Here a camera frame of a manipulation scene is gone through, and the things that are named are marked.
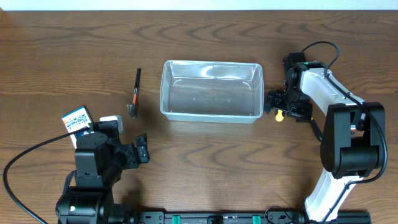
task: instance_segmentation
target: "black cable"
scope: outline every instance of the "black cable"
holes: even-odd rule
[[[4,187],[6,188],[8,195],[10,195],[10,198],[11,198],[18,206],[20,206],[21,209],[23,209],[23,210],[24,210],[25,212],[27,212],[30,216],[32,216],[33,218],[35,218],[37,221],[39,221],[39,222],[42,223],[42,224],[47,224],[47,222],[44,221],[42,218],[40,218],[38,215],[36,215],[36,214],[35,214],[32,210],[30,210],[28,207],[26,207],[26,206],[14,195],[14,193],[12,192],[12,190],[11,190],[9,184],[8,184],[8,179],[7,179],[8,170],[10,169],[11,165],[12,165],[13,163],[15,163],[15,161],[17,161],[19,158],[21,158],[23,155],[27,154],[28,152],[33,151],[34,149],[37,149],[37,148],[40,147],[40,146],[44,146],[45,144],[54,142],[54,141],[59,140],[59,139],[63,139],[63,138],[65,138],[65,137],[71,136],[72,134],[77,134],[77,133],[79,133],[79,132],[81,132],[81,131],[87,131],[87,130],[89,130],[89,128],[82,128],[82,129],[80,129],[80,130],[78,130],[78,131],[74,131],[74,132],[71,132],[71,133],[67,133],[67,134],[61,135],[61,136],[59,136],[59,137],[56,137],[56,138],[53,138],[53,139],[44,141],[44,142],[42,142],[42,143],[39,143],[39,144],[37,144],[37,145],[35,145],[35,146],[33,146],[33,147],[30,147],[30,148],[26,149],[25,151],[21,152],[18,156],[16,156],[16,157],[14,157],[13,159],[11,159],[11,161],[9,161],[8,164],[6,165],[6,167],[4,168],[4,172],[2,173],[2,181],[4,182]]]
[[[322,134],[321,130],[319,129],[317,122],[313,118],[311,118],[311,120],[310,120],[310,126],[311,126],[313,134],[315,135],[317,140],[322,142],[323,134]]]
[[[63,185],[62,195],[68,193],[70,182],[72,181],[73,177],[76,175],[76,170],[70,172],[65,178],[65,184]]]
[[[323,220],[320,222],[320,224],[324,224],[326,222],[326,220],[328,219],[328,217],[330,216],[330,214],[333,212],[333,210],[337,207],[337,205],[339,204],[340,200],[343,198],[345,192],[347,190],[349,190],[350,185],[353,184],[365,184],[365,183],[370,183],[370,182],[374,182],[375,180],[377,180],[378,178],[380,178],[384,171],[386,170],[387,167],[387,160],[388,160],[388,150],[387,150],[387,143],[386,143],[386,137],[384,136],[384,133],[380,127],[380,124],[378,123],[378,121],[374,118],[374,116],[369,112],[369,110],[366,107],[366,102],[360,103],[358,100],[354,99],[351,96],[350,92],[345,92],[343,89],[341,89],[329,76],[330,74],[328,74],[328,70],[330,68],[331,65],[333,65],[333,63],[337,60],[337,58],[340,55],[340,50],[338,48],[338,46],[332,42],[329,41],[318,41],[315,43],[312,43],[308,46],[306,46],[302,52],[304,52],[305,50],[307,50],[308,48],[317,45],[317,44],[329,44],[334,46],[334,48],[336,49],[336,57],[329,63],[329,65],[325,68],[324,74],[326,79],[330,82],[331,85],[333,85],[338,91],[340,91],[342,94],[344,94],[344,96],[351,100],[352,102],[356,103],[358,108],[365,113],[365,115],[370,119],[370,122],[373,123],[373,125],[375,125],[376,129],[377,129],[377,133],[379,134],[380,140],[381,140],[381,145],[383,148],[383,152],[384,152],[384,157],[383,157],[383,162],[382,162],[382,166],[380,168],[380,171],[372,178],[366,179],[366,180],[356,180],[356,181],[350,181],[348,182],[343,191],[340,193],[339,197],[337,198],[336,202],[333,204],[333,206],[329,209],[329,212],[325,215],[325,217],[323,218]]]

